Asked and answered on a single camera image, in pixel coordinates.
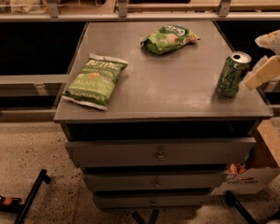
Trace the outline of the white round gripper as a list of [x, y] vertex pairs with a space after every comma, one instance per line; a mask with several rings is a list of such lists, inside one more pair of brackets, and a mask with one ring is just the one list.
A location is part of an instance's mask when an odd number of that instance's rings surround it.
[[262, 57], [245, 78], [245, 85], [253, 90], [265, 82], [280, 76], [280, 29], [255, 39], [260, 48], [272, 49], [275, 54], [270, 58]]

